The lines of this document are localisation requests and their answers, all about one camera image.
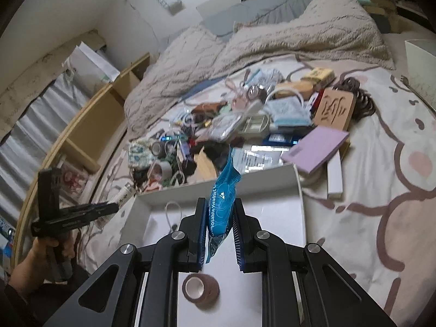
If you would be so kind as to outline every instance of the person's hand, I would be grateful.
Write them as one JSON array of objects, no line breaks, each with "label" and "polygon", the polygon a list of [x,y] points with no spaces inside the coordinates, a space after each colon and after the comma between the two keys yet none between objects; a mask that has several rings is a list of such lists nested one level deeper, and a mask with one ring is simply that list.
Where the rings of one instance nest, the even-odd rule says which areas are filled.
[{"label": "person's hand", "polygon": [[[10,276],[9,285],[23,298],[27,298],[30,293],[43,284],[50,269],[47,247],[57,247],[58,245],[59,242],[54,238],[36,238],[27,257],[15,267]],[[64,257],[74,258],[74,242],[71,233],[63,243],[63,247]]]}]

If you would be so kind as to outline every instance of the dark brown fabric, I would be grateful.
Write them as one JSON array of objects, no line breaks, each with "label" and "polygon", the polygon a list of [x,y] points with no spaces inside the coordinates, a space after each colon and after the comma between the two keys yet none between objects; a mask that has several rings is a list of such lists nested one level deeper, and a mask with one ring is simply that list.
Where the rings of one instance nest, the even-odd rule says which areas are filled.
[{"label": "dark brown fabric", "polygon": [[26,302],[10,286],[0,292],[0,321],[2,326],[40,327]]}]

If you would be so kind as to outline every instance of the metal screw cap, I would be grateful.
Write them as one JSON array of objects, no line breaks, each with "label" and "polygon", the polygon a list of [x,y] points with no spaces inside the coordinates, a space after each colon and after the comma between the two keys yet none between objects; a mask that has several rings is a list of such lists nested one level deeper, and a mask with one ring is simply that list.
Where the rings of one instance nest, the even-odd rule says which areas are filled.
[{"label": "metal screw cap", "polygon": [[318,253],[319,251],[321,251],[321,247],[316,243],[310,243],[307,246],[307,249],[309,250],[310,253]]},{"label": "metal screw cap", "polygon": [[270,233],[268,231],[260,230],[256,233],[257,238],[260,238],[261,240],[266,240],[270,237]]},{"label": "metal screw cap", "polygon": [[129,253],[132,253],[134,250],[134,245],[130,243],[123,244],[120,249],[121,253],[124,255],[128,255]]},{"label": "metal screw cap", "polygon": [[171,234],[171,237],[172,237],[174,240],[181,240],[181,239],[183,239],[183,238],[185,237],[185,233],[184,233],[183,231],[174,231],[174,232]]}]

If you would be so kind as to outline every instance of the charging cable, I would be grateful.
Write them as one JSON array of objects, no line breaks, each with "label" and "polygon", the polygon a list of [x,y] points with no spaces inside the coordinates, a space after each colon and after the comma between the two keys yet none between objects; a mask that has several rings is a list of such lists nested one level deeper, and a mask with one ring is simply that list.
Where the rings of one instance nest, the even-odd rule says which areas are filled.
[{"label": "charging cable", "polygon": [[[180,220],[179,220],[178,225],[176,225],[176,224],[171,224],[170,221],[169,221],[169,217],[168,217],[168,206],[169,206],[170,204],[175,205],[176,207],[179,208],[179,211],[180,211]],[[169,226],[169,231],[170,231],[170,232],[177,231],[177,229],[180,227],[180,223],[182,222],[182,208],[180,207],[179,203],[177,203],[177,202],[175,202],[175,201],[169,201],[169,202],[165,205],[165,216],[166,216],[166,221],[167,221],[168,226]]]}]

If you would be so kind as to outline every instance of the curtain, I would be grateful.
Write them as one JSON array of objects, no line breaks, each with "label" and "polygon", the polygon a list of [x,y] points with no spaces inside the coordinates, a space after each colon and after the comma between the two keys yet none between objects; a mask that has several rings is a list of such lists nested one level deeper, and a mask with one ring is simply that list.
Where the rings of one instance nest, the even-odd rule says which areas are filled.
[{"label": "curtain", "polygon": [[91,98],[65,73],[36,98],[0,146],[0,216],[16,227],[20,209],[45,156]]}]

